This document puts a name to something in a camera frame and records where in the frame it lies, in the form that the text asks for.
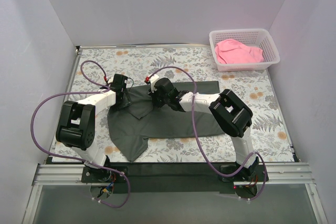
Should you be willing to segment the dark grey t shirt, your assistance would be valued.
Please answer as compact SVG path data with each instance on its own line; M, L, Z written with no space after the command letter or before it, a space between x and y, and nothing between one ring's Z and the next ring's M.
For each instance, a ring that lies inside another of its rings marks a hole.
M178 112L168 105L156 108L148 94L148 86L130 90L131 105L121 110L109 109L107 115L111 141L130 162L148 148L149 138L193 137L192 119L199 137L222 135L223 130L211 114Z

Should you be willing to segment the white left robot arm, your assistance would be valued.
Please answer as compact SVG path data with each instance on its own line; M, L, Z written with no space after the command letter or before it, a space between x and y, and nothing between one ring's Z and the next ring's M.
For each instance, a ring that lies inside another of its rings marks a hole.
M104 166L108 161L94 140L96 115L111 106L119 109L130 104L128 90L121 88L119 91L94 94L77 102L66 101L62 106L56 140L75 151L89 168L89 174L100 182L108 181L111 171L94 166Z

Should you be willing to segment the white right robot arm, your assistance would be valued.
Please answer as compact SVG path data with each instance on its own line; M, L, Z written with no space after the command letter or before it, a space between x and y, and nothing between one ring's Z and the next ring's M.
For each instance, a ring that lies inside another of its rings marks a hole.
M154 106L161 108L168 105L172 110L191 112L195 137L195 112L211 114L225 134L229 135L234 145L237 169L230 174L223 174L208 160L203 150L205 161L209 167L220 177L230 178L239 176L250 179L256 176L259 157L251 141L251 109L229 89L216 94L200 94L197 86L194 91L179 91L168 78L160 78L153 74L146 77L145 83L150 85L149 95Z

